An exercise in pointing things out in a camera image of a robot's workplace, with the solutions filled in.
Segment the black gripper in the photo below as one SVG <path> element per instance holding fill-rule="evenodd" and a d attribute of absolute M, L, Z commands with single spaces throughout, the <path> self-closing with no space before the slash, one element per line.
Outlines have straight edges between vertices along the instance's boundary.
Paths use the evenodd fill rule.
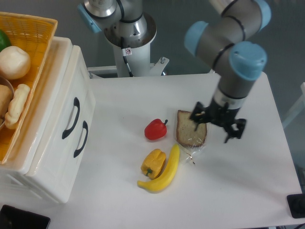
<path fill-rule="evenodd" d="M 227 133 L 224 143 L 227 143 L 232 138 L 240 139 L 244 132 L 246 119 L 235 119 L 239 110 L 240 108 L 230 109 L 227 103 L 221 106 L 212 98 L 207 108 L 201 102 L 197 102 L 189 119 L 194 122 L 195 131 L 199 124 L 206 124 L 209 119 L 212 124 L 223 127 Z"/>

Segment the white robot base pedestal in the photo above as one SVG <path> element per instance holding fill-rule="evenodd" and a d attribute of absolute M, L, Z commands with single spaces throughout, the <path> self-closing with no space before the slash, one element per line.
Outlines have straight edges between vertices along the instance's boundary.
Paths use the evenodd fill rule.
<path fill-rule="evenodd" d="M 162 76 L 169 59 L 161 57 L 151 63 L 151 43 L 156 37 L 157 28 L 154 19 L 147 13 L 134 22 L 116 22 L 103 30 L 105 38 L 112 46 L 115 65 L 90 67 L 90 76 L 140 77 Z"/>

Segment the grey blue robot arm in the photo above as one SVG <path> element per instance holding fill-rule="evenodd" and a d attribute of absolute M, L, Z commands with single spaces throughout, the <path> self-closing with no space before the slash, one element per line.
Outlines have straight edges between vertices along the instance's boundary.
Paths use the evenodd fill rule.
<path fill-rule="evenodd" d="M 184 46 L 220 76 L 209 106 L 197 103 L 190 119 L 196 126 L 211 123 L 224 129 L 227 138 L 241 138 L 245 119 L 236 115 L 267 62 L 265 50 L 248 39 L 270 21 L 264 0 L 213 0 L 221 15 L 214 26 L 194 23 Z M 78 6 L 84 22 L 94 33 L 103 32 L 113 47 L 119 77 L 153 76 L 150 44 L 156 26 L 140 0 L 85 0 Z"/>

